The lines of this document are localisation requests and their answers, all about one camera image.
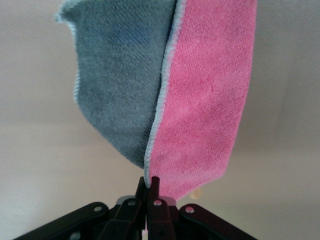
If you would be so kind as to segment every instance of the gray cloth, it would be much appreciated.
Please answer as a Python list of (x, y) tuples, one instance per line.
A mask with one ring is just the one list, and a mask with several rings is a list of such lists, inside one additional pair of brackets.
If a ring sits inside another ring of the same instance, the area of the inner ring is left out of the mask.
[(56, 15), (73, 33), (74, 98), (86, 119), (144, 167), (176, 0), (67, 0)]

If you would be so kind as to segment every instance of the pink cloth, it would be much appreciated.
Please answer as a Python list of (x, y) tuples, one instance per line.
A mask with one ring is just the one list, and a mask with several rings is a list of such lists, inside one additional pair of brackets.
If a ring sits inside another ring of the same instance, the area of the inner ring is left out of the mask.
[(226, 171), (251, 74), (256, 0), (187, 0), (148, 175), (180, 199)]

